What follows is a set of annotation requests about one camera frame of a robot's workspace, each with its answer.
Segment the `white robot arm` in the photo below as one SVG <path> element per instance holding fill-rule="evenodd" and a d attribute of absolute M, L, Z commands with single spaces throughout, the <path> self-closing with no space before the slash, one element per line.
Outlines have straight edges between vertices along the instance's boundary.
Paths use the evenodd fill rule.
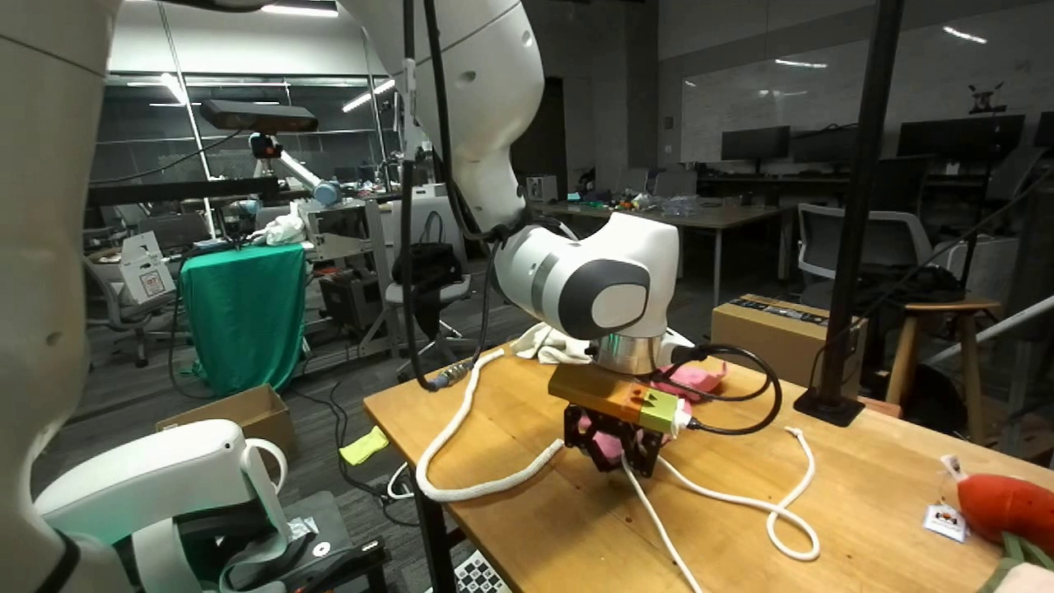
<path fill-rule="evenodd" d="M 589 365 L 660 377 L 685 339 L 668 325 L 679 230 L 608 215 L 566 238 L 527 221 L 512 173 L 543 99 L 543 55 L 523 0 L 338 0 L 366 26 L 377 64 L 410 94 L 410 118 L 448 164 L 467 221 L 494 249 L 499 295 L 593 345 Z"/>

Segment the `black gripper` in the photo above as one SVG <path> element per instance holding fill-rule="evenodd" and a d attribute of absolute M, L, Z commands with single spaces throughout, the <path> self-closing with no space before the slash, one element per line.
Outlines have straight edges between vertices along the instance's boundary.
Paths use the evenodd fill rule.
<path fill-rule="evenodd" d="M 630 466 L 640 476 L 651 476 L 666 435 L 579 407 L 566 407 L 563 444 L 579 450 L 599 470 L 616 470 Z"/>

